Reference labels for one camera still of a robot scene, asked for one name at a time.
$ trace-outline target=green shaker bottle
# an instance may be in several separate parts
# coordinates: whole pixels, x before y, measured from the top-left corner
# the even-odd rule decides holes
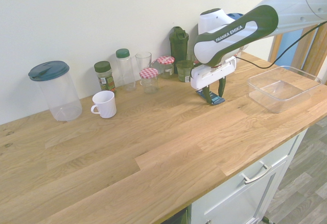
[[[169,35],[171,55],[175,58],[174,73],[177,73],[176,64],[186,60],[188,52],[189,35],[181,27],[174,27],[174,32]]]

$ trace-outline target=green lid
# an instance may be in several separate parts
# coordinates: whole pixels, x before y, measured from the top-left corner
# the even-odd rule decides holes
[[[116,57],[118,58],[126,58],[129,57],[129,50],[128,49],[119,49],[116,51]]]
[[[181,27],[174,27],[174,32],[169,35],[170,42],[183,42],[186,43],[189,40],[189,35]]]
[[[29,77],[33,81],[47,81],[58,78],[69,71],[69,66],[63,61],[44,62],[33,67]]]
[[[94,69],[96,72],[106,72],[111,70],[111,66],[108,61],[101,61],[94,64]]]

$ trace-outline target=franka emika logo text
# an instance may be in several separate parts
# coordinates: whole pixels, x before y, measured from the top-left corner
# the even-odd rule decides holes
[[[227,38],[228,36],[231,36],[242,29],[244,29],[244,27],[242,25],[239,25],[238,27],[236,27],[236,28],[230,30],[229,32],[223,34],[222,36],[218,37],[217,39],[215,39],[215,41],[218,43],[218,42],[222,41],[223,39]]]

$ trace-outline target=transparent tray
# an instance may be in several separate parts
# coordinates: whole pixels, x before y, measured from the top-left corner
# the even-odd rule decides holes
[[[249,97],[272,113],[280,113],[309,99],[320,78],[290,66],[280,66],[247,80]]]

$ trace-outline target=blue object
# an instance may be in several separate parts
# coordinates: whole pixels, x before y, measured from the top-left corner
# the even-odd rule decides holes
[[[29,77],[33,81],[47,81],[58,78],[68,71],[69,66],[63,61],[44,62],[33,67]]]
[[[288,48],[294,41],[301,37],[303,29],[284,33],[279,46],[277,57],[279,57],[286,48]],[[291,66],[298,43],[292,46],[285,54],[275,63],[278,66]]]
[[[229,16],[230,18],[233,18],[234,20],[237,20],[237,19],[241,18],[241,16],[243,16],[243,14],[241,14],[241,13],[229,13],[229,14],[227,14],[227,16]]]
[[[203,94],[202,90],[197,90],[196,93],[198,93],[200,96],[202,96],[205,99],[205,95]],[[210,98],[211,98],[211,104],[212,105],[218,105],[225,101],[224,98],[214,94],[212,91],[209,92]]]

